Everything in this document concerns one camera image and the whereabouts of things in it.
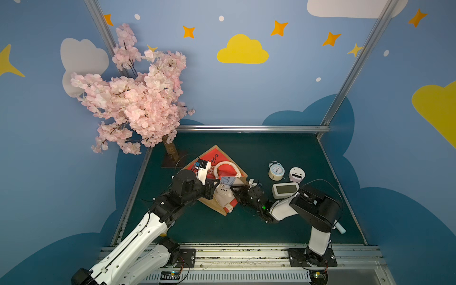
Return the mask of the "white rectangular digital clock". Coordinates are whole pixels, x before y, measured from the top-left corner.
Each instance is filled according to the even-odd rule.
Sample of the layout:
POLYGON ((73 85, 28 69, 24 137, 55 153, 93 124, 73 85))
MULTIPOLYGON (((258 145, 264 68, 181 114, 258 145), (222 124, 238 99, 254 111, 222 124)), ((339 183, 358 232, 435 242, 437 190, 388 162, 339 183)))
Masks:
POLYGON ((299 184, 296 182, 277 183, 272 186, 273 197, 276 200, 282 200, 293 196, 299 190, 299 184))

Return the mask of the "blue twin bell alarm clock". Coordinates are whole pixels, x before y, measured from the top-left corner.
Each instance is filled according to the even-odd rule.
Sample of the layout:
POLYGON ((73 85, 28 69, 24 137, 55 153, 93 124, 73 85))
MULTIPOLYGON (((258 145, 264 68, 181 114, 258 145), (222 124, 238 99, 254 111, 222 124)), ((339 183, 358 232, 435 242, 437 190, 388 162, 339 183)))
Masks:
POLYGON ((286 171, 283 165, 277 161, 272 161, 268 165, 268 177, 273 181, 281 181, 286 171))

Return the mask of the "white round smiley alarm clock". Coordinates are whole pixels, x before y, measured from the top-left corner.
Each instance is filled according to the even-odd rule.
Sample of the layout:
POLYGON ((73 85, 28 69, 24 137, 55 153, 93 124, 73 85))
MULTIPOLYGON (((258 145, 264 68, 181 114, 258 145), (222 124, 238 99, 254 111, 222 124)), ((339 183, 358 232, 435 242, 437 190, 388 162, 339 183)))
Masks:
POLYGON ((289 171, 289 179, 291 182, 300 184, 305 179, 306 173, 300 167, 292 167, 289 171))

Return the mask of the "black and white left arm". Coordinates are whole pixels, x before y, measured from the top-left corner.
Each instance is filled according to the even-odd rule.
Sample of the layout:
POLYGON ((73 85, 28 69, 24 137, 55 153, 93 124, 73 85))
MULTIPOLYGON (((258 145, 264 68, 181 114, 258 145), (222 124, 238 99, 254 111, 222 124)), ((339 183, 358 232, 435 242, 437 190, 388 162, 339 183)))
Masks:
POLYGON ((102 261, 91 269, 79 269, 71 278, 74 285, 137 285, 151 272, 175 264, 180 247, 168 237, 154 249, 143 252, 183 214, 185 207, 200 198, 211 198, 220 181, 201 181, 191 170, 181 170, 170 188, 158 196, 136 228, 102 261))

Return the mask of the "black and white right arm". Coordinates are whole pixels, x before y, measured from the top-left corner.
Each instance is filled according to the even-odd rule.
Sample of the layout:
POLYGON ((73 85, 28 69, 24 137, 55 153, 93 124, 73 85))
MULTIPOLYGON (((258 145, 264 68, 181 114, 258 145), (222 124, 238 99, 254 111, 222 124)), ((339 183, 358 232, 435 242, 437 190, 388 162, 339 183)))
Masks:
POLYGON ((337 267, 331 232, 337 227, 343 206, 335 199, 309 184, 299 186, 296 182, 274 184, 273 201, 257 184, 233 186, 232 191, 239 204, 254 209, 266 223, 298 215, 311 225, 306 248, 288 250, 291 266, 337 267))

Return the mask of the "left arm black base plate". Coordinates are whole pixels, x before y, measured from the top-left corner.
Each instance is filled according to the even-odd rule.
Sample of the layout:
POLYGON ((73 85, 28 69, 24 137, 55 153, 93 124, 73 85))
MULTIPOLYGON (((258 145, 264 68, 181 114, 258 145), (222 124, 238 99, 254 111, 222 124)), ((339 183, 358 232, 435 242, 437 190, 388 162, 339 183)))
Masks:
POLYGON ((166 267, 184 267, 194 268, 196 260, 196 249, 184 248, 179 251, 171 253, 170 259, 166 264, 166 267))

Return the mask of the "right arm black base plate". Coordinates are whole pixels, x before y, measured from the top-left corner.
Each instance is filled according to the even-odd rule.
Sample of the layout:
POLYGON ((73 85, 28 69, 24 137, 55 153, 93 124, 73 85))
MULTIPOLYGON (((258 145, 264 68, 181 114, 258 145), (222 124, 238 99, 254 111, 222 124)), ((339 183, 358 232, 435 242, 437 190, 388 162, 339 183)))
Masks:
POLYGON ((309 248, 289 248, 289 262, 291 267, 337 267, 336 257, 331 248, 327 248, 324 255, 318 255, 309 248))

